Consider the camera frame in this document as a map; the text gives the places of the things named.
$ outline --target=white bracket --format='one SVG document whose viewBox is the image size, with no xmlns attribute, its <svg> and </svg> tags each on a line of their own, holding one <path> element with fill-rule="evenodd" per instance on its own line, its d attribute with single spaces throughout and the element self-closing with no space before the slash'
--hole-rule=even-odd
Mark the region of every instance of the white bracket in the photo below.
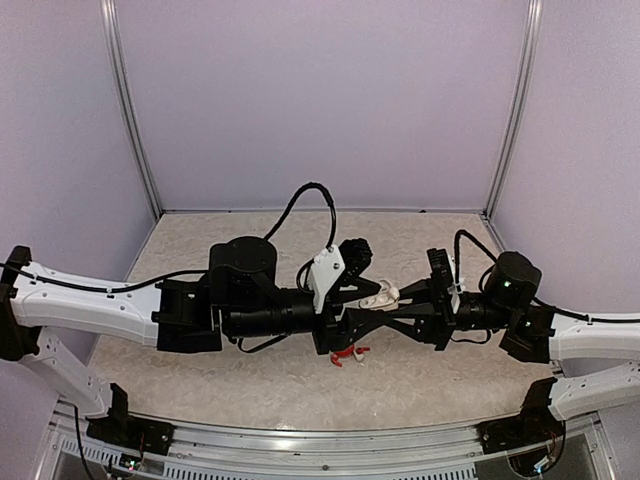
<svg viewBox="0 0 640 480">
<path fill-rule="evenodd" d="M 50 328 L 40 331 L 38 347 L 38 355 L 27 355 L 20 363 L 76 405 L 83 417 L 107 416 L 112 401 L 109 383 L 78 360 Z"/>
<path fill-rule="evenodd" d="M 449 266 L 451 267 L 451 274 L 453 275 L 453 278 L 456 278 L 456 265 L 454 262 L 454 259 L 451 255 L 448 255 L 449 257 Z M 456 314 L 458 313 L 458 309 L 460 308 L 460 293 L 464 292 L 467 287 L 464 284 L 464 277 L 460 277 L 459 282 L 457 285 L 454 283 L 453 286 L 449 287 L 449 293 L 451 294 L 451 309 L 453 310 L 453 313 Z"/>
<path fill-rule="evenodd" d="M 638 314 L 594 315 L 613 320 L 638 318 Z M 598 323 L 575 320 L 564 315 L 554 315 L 549 338 L 551 360 L 572 358 L 619 358 L 640 360 L 640 324 Z"/>
<path fill-rule="evenodd" d="M 127 285 L 54 271 L 37 262 L 31 262 L 23 270 L 40 277 L 93 287 L 113 289 Z M 157 344 L 158 324 L 151 321 L 151 314 L 160 310 L 162 292 L 154 285 L 128 293 L 94 293 L 20 275 L 14 286 L 17 293 L 11 300 L 11 307 L 19 325 L 72 328 L 152 347 Z"/>
<path fill-rule="evenodd" d="M 549 411 L 557 420 L 640 401 L 640 362 L 558 379 L 549 398 Z"/>
<path fill-rule="evenodd" d="M 400 291 L 391 282 L 383 278 L 378 282 L 380 284 L 380 292 L 377 295 L 363 298 L 358 302 L 358 306 L 364 310 L 393 310 L 398 308 L 398 300 L 400 300 Z"/>
<path fill-rule="evenodd" d="M 316 313 L 322 313 L 324 299 L 344 269 L 344 260 L 337 245 L 323 248 L 313 259 L 309 271 L 309 285 L 314 292 L 313 307 Z"/>
</svg>

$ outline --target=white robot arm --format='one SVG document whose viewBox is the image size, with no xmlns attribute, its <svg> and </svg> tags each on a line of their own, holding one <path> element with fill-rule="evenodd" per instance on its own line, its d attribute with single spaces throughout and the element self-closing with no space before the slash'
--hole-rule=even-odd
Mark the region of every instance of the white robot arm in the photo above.
<svg viewBox="0 0 640 480">
<path fill-rule="evenodd" d="M 539 271 L 515 252 L 496 259 L 481 293 L 463 292 L 452 288 L 443 250 L 428 252 L 431 276 L 403 288 L 396 310 L 344 309 L 346 302 L 378 291 L 377 284 L 359 276 L 371 259 L 365 244 L 346 241 L 333 247 L 333 255 L 327 251 L 317 257 L 309 279 L 315 292 L 276 287 L 275 249 L 256 237 L 212 247 L 209 268 L 198 271 L 198 281 L 165 276 L 142 286 L 54 271 L 31 261 L 26 247 L 16 247 L 0 281 L 0 357 L 21 362 L 77 405 L 89 420 L 89 436 L 125 447 L 144 438 L 145 449 L 159 454 L 167 453 L 173 427 L 129 415 L 126 393 L 94 375 L 50 327 L 181 353 L 219 351 L 221 334 L 241 348 L 244 338 L 277 335 L 277 341 L 310 332 L 319 354 L 344 350 L 381 326 L 438 350 L 456 330 L 505 329 L 500 346 L 520 361 L 627 361 L 592 375 L 534 383 L 519 416 L 479 425 L 487 453 L 543 439 L 547 430 L 525 432 L 518 439 L 505 434 L 514 422 L 531 416 L 553 431 L 569 418 L 640 400 L 640 315 L 577 319 L 532 306 L 530 299 L 519 304 L 527 295 L 533 298 Z M 505 308 L 505 302 L 515 307 Z"/>
</svg>

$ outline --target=black mount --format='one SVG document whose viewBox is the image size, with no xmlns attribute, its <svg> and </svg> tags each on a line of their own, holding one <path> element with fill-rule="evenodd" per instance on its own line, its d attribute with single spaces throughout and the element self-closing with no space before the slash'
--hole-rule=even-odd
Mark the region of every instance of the black mount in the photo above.
<svg viewBox="0 0 640 480">
<path fill-rule="evenodd" d="M 332 350 L 344 350 L 383 326 L 417 342 L 433 344 L 436 350 L 444 350 L 455 331 L 506 328 L 510 312 L 494 306 L 480 293 L 460 293 L 460 306 L 454 314 L 455 285 L 447 252 L 430 249 L 427 258 L 431 275 L 400 290 L 397 309 L 345 309 L 341 322 L 330 333 Z"/>
<path fill-rule="evenodd" d="M 165 280 L 160 310 L 151 314 L 158 324 L 156 348 L 161 352 L 199 353 L 222 350 L 220 321 L 211 314 L 209 282 L 204 275 L 197 282 Z"/>
<path fill-rule="evenodd" d="M 138 452 L 167 455 L 175 427 L 168 422 L 129 415 L 127 393 L 117 384 L 111 384 L 113 400 L 108 415 L 87 419 L 87 436 L 112 445 Z"/>
<path fill-rule="evenodd" d="M 29 247 L 18 245 L 13 248 L 5 262 L 7 266 L 21 269 L 31 262 Z M 0 277 L 0 358 L 17 362 L 25 355 L 37 355 L 38 336 L 41 327 L 23 327 L 18 325 L 11 308 L 11 299 L 15 298 L 17 290 L 13 284 L 18 273 L 5 268 Z"/>
<path fill-rule="evenodd" d="M 519 414 L 512 417 L 490 420 L 478 425 L 478 434 L 485 454 L 513 450 L 535 443 L 546 442 L 551 434 L 565 434 L 563 423 L 549 411 L 549 393 L 556 378 L 545 378 L 534 382 Z"/>
</svg>

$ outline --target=wire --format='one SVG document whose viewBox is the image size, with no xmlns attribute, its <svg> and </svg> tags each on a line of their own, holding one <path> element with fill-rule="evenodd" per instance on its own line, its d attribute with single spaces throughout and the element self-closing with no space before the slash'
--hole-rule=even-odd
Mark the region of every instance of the wire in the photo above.
<svg viewBox="0 0 640 480">
<path fill-rule="evenodd" d="M 452 338 L 451 341 L 454 343 L 473 343 L 475 345 L 485 345 L 489 343 L 489 340 L 491 340 L 491 330 L 485 330 L 485 333 L 487 334 L 487 336 L 485 337 L 484 340 L 478 341 L 478 340 L 470 340 L 468 338 L 461 338 L 460 340 L 456 340 Z"/>
<path fill-rule="evenodd" d="M 484 254 L 487 257 L 489 257 L 494 263 L 497 260 L 496 256 L 493 253 L 491 253 L 491 250 L 489 250 L 475 236 L 473 236 L 472 234 L 470 234 L 469 232 L 467 232 L 464 229 L 458 230 L 456 232 L 455 237 L 453 238 L 453 256 L 454 256 L 454 263 L 455 263 L 455 267 L 456 267 L 456 285 L 460 284 L 460 240 L 462 239 L 462 237 L 467 237 L 469 240 L 471 240 L 473 242 L 473 244 L 476 247 L 478 247 L 480 250 L 482 250 L 484 252 Z"/>
<path fill-rule="evenodd" d="M 63 280 L 58 280 L 56 278 L 50 277 L 42 277 L 40 275 L 36 275 L 34 273 L 25 272 L 19 268 L 12 267 L 11 265 L 7 265 L 5 263 L 0 263 L 0 268 L 4 268 L 15 272 L 23 277 L 30 278 L 33 281 L 38 281 L 42 283 L 49 283 L 51 285 L 57 285 L 58 287 L 70 288 L 72 290 L 81 290 L 83 292 L 93 292 L 93 293 L 106 293 L 106 294 L 116 294 L 116 293 L 127 293 L 132 292 L 134 290 L 139 290 L 144 287 L 148 287 L 149 285 L 153 285 L 154 283 L 161 282 L 163 280 L 167 280 L 173 277 L 179 277 L 180 275 L 203 275 L 208 272 L 208 270 L 176 270 L 175 272 L 165 273 L 164 275 L 160 275 L 158 277 L 150 278 L 149 280 L 145 280 L 144 282 L 136 283 L 133 285 L 129 285 L 127 287 L 93 287 L 91 285 L 80 285 L 77 283 L 65 282 Z"/>
<path fill-rule="evenodd" d="M 82 461 L 82 466 L 84 467 L 84 472 L 87 474 L 87 478 L 89 480 L 95 480 L 94 476 L 91 474 L 91 470 L 89 470 L 89 465 L 87 464 L 87 459 L 84 457 L 84 449 L 82 448 L 82 436 L 80 435 L 80 420 L 78 418 L 78 407 L 73 406 L 73 413 L 76 418 L 76 439 L 78 440 L 78 450 L 80 450 L 80 460 Z"/>
<path fill-rule="evenodd" d="M 300 267 L 300 270 L 298 270 L 298 273 L 296 274 L 296 286 L 298 287 L 298 290 L 304 293 L 313 293 L 313 291 L 306 286 L 309 281 L 309 270 L 311 270 L 312 264 L 313 260 L 309 260 Z"/>
<path fill-rule="evenodd" d="M 487 275 L 491 273 L 491 270 L 493 270 L 493 265 L 487 268 L 480 277 L 480 280 L 478 280 L 478 290 L 480 291 L 480 293 L 484 293 L 484 279 L 487 278 Z"/>
<path fill-rule="evenodd" d="M 238 350 L 240 350 L 242 353 L 257 353 L 261 350 L 264 350 L 267 347 L 270 347 L 272 345 L 275 345 L 276 343 L 281 342 L 282 340 L 284 340 L 285 338 L 287 338 L 289 335 L 278 335 L 275 338 L 272 338 L 271 340 L 267 340 L 264 343 L 261 343 L 260 345 L 257 345 L 253 348 L 250 348 L 249 350 L 245 350 L 244 348 L 242 348 L 242 343 L 244 342 L 244 338 L 241 338 L 238 340 Z"/>
<path fill-rule="evenodd" d="M 555 457 L 557 455 L 557 444 L 558 444 L 558 436 L 553 433 L 553 432 L 549 432 L 551 433 L 551 440 L 553 441 L 553 443 L 551 444 L 551 454 Z"/>
<path fill-rule="evenodd" d="M 335 203 L 333 201 L 333 197 L 331 196 L 331 193 L 329 192 L 329 189 L 327 189 L 327 187 L 325 187 L 321 183 L 316 183 L 316 182 L 305 183 L 300 188 L 298 188 L 298 190 L 296 190 L 296 193 L 294 193 L 293 197 L 291 197 L 291 200 L 289 200 L 287 207 L 284 209 L 284 212 L 282 212 L 282 215 L 280 215 L 280 218 L 278 219 L 278 221 L 275 223 L 273 227 L 271 227 L 271 230 L 269 230 L 269 232 L 262 238 L 264 238 L 265 240 L 270 240 L 271 237 L 275 235 L 275 233 L 280 229 L 284 221 L 287 219 L 287 217 L 291 213 L 293 206 L 296 204 L 300 196 L 307 190 L 318 190 L 324 197 L 325 202 L 327 202 L 327 206 L 329 207 L 329 211 L 331 213 L 331 231 L 329 232 L 329 239 L 327 240 L 327 244 L 325 248 L 329 248 L 331 245 L 333 245 L 333 242 L 336 238 L 336 229 L 337 229 L 337 223 L 338 223 L 336 219 Z M 298 270 L 298 273 L 296 275 L 296 286 L 298 287 L 298 290 L 307 294 L 313 293 L 311 290 L 309 290 L 309 288 L 307 288 L 307 280 L 309 278 L 309 269 L 311 268 L 312 264 L 313 264 L 313 260 L 309 260 L 302 267 L 300 267 L 300 270 Z"/>
<path fill-rule="evenodd" d="M 269 233 L 267 233 L 262 238 L 264 238 L 265 240 L 269 240 L 271 237 L 275 235 L 275 233 L 280 229 L 284 221 L 287 219 L 287 217 L 291 213 L 291 210 L 293 209 L 293 206 L 298 201 L 298 198 L 300 198 L 300 195 L 302 195 L 307 190 L 318 190 L 320 193 L 322 193 L 322 196 L 324 197 L 325 202 L 327 202 L 327 206 L 329 207 L 329 211 L 331 212 L 331 232 L 329 233 L 329 240 L 327 241 L 326 248 L 329 248 L 331 245 L 333 245 L 333 241 L 336 237 L 336 226 L 337 226 L 336 207 L 333 202 L 333 197 L 331 196 L 331 193 L 329 192 L 327 187 L 325 187 L 321 183 L 316 183 L 316 182 L 305 183 L 300 188 L 298 188 L 298 190 L 296 190 L 296 193 L 294 193 L 293 197 L 291 197 L 291 200 L 289 200 L 287 207 L 284 209 L 284 212 L 282 212 L 282 215 L 280 215 L 280 218 L 278 219 L 278 221 L 275 223 L 273 227 L 271 227 L 271 230 L 269 230 Z"/>
<path fill-rule="evenodd" d="M 552 434 L 552 438 L 553 438 L 554 448 L 551 450 L 551 453 L 553 454 L 555 450 L 555 443 L 556 443 L 555 435 Z M 566 442 L 567 442 L 567 422 L 562 422 L 562 442 L 560 443 L 560 449 L 558 450 L 557 454 L 553 455 L 554 457 L 553 463 L 549 465 L 549 468 L 545 469 L 544 472 L 542 473 L 547 473 L 549 470 L 551 470 L 560 462 L 560 459 L 562 458 L 562 454 L 564 453 L 564 445 Z"/>
<path fill-rule="evenodd" d="M 575 320 L 580 320 L 582 322 L 588 323 L 640 323 L 640 318 L 623 318 L 623 319 L 615 319 L 615 318 L 600 318 L 600 317 L 591 317 L 589 315 L 585 315 L 583 313 L 573 312 L 571 310 L 565 310 L 564 308 L 556 307 L 555 305 L 550 305 L 548 303 L 543 302 L 538 297 L 533 297 L 533 301 L 540 305 L 541 307 L 545 307 L 553 311 L 553 313 L 557 313 L 559 315 L 564 315 L 565 317 L 573 318 Z"/>
</svg>

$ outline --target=purple wall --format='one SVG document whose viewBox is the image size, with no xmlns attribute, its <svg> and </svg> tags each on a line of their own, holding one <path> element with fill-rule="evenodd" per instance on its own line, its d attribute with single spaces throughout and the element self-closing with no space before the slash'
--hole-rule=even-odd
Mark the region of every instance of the purple wall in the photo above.
<svg viewBox="0 0 640 480">
<path fill-rule="evenodd" d="M 98 2 L 0 3 L 0 258 L 122 279 L 153 221 L 121 114 Z M 95 338 L 62 333 L 88 358 Z M 57 395 L 0 361 L 0 478 L 28 478 Z"/>
<path fill-rule="evenodd" d="M 342 207 L 481 210 L 527 3 L 119 2 L 164 205 L 281 207 L 316 180 Z"/>
<path fill-rule="evenodd" d="M 638 25 L 638 2 L 544 4 L 495 224 L 509 248 L 542 269 L 540 297 L 568 308 L 640 312 Z M 639 411 L 601 412 L 622 478 L 640 468 Z"/>
</svg>

